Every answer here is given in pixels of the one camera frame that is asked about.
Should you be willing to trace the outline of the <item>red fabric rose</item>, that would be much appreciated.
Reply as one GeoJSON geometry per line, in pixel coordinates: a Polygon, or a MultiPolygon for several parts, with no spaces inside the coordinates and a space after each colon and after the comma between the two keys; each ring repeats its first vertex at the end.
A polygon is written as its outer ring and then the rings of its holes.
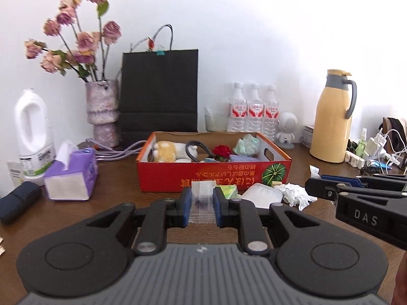
{"type": "Polygon", "coordinates": [[[218,161],[228,161],[234,152],[227,145],[218,145],[212,150],[212,154],[218,161]]]}

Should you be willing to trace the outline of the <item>clear plastic sachet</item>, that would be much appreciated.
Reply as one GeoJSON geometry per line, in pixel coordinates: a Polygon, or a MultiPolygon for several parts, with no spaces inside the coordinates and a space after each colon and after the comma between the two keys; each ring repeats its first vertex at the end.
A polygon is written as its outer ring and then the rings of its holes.
{"type": "Polygon", "coordinates": [[[214,180],[192,181],[192,204],[189,223],[216,223],[213,207],[213,191],[215,187],[216,182],[214,180]]]}

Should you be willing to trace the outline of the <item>white power strip with chargers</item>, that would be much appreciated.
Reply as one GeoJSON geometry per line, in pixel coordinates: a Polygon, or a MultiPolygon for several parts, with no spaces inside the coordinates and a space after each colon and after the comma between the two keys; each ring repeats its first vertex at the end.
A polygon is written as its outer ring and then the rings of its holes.
{"type": "Polygon", "coordinates": [[[385,150],[387,135],[383,134],[382,130],[374,136],[368,138],[367,131],[367,144],[365,147],[363,157],[358,157],[355,154],[357,144],[355,147],[349,147],[344,156],[344,162],[350,164],[354,168],[362,169],[364,167],[375,167],[380,170],[382,174],[387,174],[392,167],[401,168],[401,157],[406,155],[406,146],[402,151],[394,154],[389,154],[385,150]]]}

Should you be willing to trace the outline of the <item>green spray bottle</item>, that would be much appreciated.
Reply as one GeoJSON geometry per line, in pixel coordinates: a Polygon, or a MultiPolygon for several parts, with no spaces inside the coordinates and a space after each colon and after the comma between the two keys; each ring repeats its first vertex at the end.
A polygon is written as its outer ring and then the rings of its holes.
{"type": "Polygon", "coordinates": [[[355,154],[358,157],[362,158],[364,155],[365,147],[367,144],[366,138],[367,138],[367,129],[363,128],[361,131],[361,136],[360,136],[359,142],[357,144],[357,148],[355,150],[355,154]]]}

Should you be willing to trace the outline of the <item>crumpled white tissue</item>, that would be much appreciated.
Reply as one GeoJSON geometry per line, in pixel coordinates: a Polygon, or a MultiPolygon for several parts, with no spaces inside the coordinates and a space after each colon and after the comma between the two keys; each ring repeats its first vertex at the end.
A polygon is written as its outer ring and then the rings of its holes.
{"type": "Polygon", "coordinates": [[[291,207],[297,207],[303,211],[311,203],[317,201],[317,197],[308,195],[305,188],[300,185],[282,184],[274,187],[282,194],[282,200],[291,207]]]}

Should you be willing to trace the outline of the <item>brown bag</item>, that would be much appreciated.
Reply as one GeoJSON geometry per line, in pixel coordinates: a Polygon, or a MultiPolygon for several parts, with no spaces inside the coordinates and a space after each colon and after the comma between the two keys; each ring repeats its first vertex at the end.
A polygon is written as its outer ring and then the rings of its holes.
{"type": "Polygon", "coordinates": [[[402,151],[406,146],[406,119],[383,117],[382,124],[383,134],[387,135],[385,150],[389,154],[402,151]]]}

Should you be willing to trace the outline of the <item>small card box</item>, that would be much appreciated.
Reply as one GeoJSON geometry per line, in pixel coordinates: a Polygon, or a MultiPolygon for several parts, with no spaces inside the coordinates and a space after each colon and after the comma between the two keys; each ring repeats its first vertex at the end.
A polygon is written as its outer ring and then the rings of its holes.
{"type": "Polygon", "coordinates": [[[313,132],[314,132],[313,125],[304,125],[303,131],[302,131],[302,134],[300,137],[300,141],[307,148],[310,148],[310,146],[312,144],[313,132]]]}

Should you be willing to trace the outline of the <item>yellow thermos jug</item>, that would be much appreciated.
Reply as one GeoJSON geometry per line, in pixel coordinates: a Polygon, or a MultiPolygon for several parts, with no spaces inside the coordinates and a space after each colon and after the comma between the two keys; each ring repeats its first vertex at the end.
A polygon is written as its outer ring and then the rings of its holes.
{"type": "Polygon", "coordinates": [[[357,101],[357,84],[350,75],[343,70],[328,70],[317,103],[310,154],[325,162],[344,162],[357,101]]]}

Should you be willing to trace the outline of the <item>white plastic pouch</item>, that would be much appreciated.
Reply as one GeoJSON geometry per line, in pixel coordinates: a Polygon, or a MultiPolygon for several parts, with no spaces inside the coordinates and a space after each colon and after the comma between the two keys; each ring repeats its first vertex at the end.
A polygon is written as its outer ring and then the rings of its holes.
{"type": "Polygon", "coordinates": [[[257,208],[269,209],[272,203],[281,203],[282,197],[283,195],[279,189],[261,183],[255,183],[248,188],[239,199],[248,200],[257,208]]]}

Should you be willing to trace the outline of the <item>white robot figurine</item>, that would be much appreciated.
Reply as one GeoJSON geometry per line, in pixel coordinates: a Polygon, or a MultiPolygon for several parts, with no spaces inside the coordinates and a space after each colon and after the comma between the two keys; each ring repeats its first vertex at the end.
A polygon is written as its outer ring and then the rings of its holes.
{"type": "Polygon", "coordinates": [[[278,132],[276,134],[276,144],[280,148],[293,149],[295,132],[298,128],[298,119],[291,112],[281,112],[278,118],[278,132]]]}

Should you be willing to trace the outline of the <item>purple tissue pack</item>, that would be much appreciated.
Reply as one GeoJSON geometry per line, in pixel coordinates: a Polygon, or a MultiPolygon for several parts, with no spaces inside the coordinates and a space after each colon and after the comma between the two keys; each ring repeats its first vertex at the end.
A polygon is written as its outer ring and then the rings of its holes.
{"type": "Polygon", "coordinates": [[[79,149],[72,141],[66,140],[43,180],[51,200],[86,201],[92,195],[97,176],[95,150],[90,147],[79,149]]]}

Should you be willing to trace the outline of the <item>dark blue case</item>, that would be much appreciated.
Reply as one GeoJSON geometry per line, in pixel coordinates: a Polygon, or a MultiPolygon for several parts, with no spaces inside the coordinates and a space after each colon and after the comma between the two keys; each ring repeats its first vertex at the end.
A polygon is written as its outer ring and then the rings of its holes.
{"type": "Polygon", "coordinates": [[[41,188],[25,181],[1,198],[1,224],[11,224],[41,197],[41,188]]]}

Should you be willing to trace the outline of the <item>green white crumpled cloth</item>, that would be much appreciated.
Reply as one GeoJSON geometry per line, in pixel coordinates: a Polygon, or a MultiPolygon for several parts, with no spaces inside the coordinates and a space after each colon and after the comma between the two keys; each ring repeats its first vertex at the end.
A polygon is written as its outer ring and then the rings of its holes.
{"type": "Polygon", "coordinates": [[[232,150],[239,156],[256,156],[260,152],[260,141],[251,134],[246,134],[237,141],[232,150]]]}

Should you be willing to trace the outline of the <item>right water bottle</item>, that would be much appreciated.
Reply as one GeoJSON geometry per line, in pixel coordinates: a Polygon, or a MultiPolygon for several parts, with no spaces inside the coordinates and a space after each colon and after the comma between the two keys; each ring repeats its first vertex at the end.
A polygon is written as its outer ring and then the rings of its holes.
{"type": "Polygon", "coordinates": [[[264,118],[262,134],[274,142],[277,134],[279,117],[279,102],[277,100],[277,89],[275,85],[269,85],[264,96],[264,118]]]}

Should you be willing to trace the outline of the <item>water bottle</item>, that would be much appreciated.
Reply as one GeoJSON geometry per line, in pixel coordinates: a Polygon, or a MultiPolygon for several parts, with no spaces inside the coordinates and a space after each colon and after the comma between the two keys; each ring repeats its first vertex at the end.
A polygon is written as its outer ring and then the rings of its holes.
{"type": "Polygon", "coordinates": [[[241,83],[234,83],[234,91],[230,98],[230,113],[228,118],[229,132],[244,132],[247,117],[247,100],[241,83]]]}
{"type": "Polygon", "coordinates": [[[250,85],[250,95],[248,99],[247,131],[260,132],[264,116],[264,102],[261,98],[259,85],[250,85]]]}
{"type": "Polygon", "coordinates": [[[264,96],[264,118],[262,134],[274,142],[277,134],[279,117],[279,102],[277,100],[277,89],[275,85],[269,85],[264,96]]]}

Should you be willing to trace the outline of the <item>middle water bottle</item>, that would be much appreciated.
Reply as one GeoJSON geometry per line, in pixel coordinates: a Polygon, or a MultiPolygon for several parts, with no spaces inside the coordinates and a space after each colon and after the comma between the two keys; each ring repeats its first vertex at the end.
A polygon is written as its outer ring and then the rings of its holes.
{"type": "Polygon", "coordinates": [[[250,85],[250,95],[248,99],[247,131],[260,132],[264,116],[264,102],[261,98],[259,85],[250,85]]]}

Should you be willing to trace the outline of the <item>green yellow packet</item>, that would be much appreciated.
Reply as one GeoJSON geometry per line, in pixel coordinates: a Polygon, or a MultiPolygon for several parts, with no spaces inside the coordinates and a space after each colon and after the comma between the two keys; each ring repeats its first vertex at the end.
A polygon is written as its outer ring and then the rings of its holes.
{"type": "Polygon", "coordinates": [[[227,200],[238,198],[240,196],[236,185],[220,185],[219,187],[227,200]]]}

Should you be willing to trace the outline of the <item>left water bottle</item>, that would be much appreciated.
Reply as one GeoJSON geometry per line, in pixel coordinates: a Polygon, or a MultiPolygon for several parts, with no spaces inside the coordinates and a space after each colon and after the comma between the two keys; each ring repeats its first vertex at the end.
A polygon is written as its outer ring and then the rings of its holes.
{"type": "Polygon", "coordinates": [[[228,118],[229,132],[244,132],[247,117],[247,100],[241,83],[234,83],[234,91],[230,98],[230,113],[228,118]]]}

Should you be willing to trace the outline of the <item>red cardboard box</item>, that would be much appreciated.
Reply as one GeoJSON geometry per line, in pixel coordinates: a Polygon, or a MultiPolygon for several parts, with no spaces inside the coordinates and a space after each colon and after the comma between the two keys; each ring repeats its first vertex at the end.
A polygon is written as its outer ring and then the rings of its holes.
{"type": "Polygon", "coordinates": [[[218,185],[236,185],[243,191],[255,183],[270,185],[273,181],[285,183],[292,158],[259,133],[252,134],[260,143],[255,162],[155,162],[154,146],[159,141],[187,143],[200,141],[209,149],[217,145],[234,147],[244,133],[153,132],[139,153],[136,165],[139,185],[146,192],[179,192],[193,181],[214,180],[218,185]]]}

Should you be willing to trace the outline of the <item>plush toy cat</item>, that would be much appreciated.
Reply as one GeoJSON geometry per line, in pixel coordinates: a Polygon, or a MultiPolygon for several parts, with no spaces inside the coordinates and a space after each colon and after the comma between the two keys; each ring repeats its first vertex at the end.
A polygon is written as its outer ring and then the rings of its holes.
{"type": "Polygon", "coordinates": [[[176,162],[179,159],[189,159],[184,143],[159,141],[153,145],[154,162],[176,162]]]}

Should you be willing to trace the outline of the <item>clear drinking glass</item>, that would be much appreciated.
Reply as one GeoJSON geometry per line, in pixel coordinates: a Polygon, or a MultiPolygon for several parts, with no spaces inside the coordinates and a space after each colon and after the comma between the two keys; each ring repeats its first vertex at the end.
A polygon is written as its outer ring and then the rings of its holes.
{"type": "Polygon", "coordinates": [[[212,113],[207,107],[205,107],[204,118],[206,131],[209,132],[227,131],[229,115],[212,113]]]}

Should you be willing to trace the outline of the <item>white detergent bottle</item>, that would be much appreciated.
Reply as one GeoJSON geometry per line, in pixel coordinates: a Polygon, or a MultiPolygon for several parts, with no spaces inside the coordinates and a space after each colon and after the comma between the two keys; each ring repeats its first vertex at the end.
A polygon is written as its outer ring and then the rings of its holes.
{"type": "Polygon", "coordinates": [[[56,150],[48,108],[33,89],[25,89],[14,106],[14,124],[23,179],[43,186],[56,150]]]}

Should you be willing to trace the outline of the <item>purple white ceramic vase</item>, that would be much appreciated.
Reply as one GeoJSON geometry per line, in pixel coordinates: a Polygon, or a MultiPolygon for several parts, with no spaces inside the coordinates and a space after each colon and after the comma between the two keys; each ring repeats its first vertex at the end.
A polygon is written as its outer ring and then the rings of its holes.
{"type": "Polygon", "coordinates": [[[93,139],[109,148],[118,146],[119,118],[118,80],[85,84],[87,122],[93,126],[93,139]]]}

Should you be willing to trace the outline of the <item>black paper bag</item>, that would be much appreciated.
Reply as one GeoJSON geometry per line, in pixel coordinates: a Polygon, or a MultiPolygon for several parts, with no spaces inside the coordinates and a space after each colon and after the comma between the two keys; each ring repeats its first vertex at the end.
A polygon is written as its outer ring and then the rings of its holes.
{"type": "Polygon", "coordinates": [[[197,50],[169,49],[157,56],[156,38],[133,45],[123,54],[121,67],[120,113],[118,126],[120,145],[129,146],[146,140],[154,131],[197,131],[197,50]]]}

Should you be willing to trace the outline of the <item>dried pink roses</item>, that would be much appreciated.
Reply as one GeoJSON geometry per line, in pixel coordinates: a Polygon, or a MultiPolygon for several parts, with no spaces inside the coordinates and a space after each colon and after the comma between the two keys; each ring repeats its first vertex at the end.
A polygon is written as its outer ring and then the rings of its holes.
{"type": "Polygon", "coordinates": [[[102,17],[109,10],[108,0],[61,0],[58,13],[47,19],[42,32],[47,37],[58,37],[63,47],[52,49],[36,39],[24,42],[25,58],[40,58],[41,68],[51,74],[65,75],[72,70],[84,82],[105,81],[110,47],[121,38],[121,27],[115,21],[104,23],[102,17]],[[82,2],[95,4],[98,28],[85,31],[79,22],[78,10],[82,2]]]}

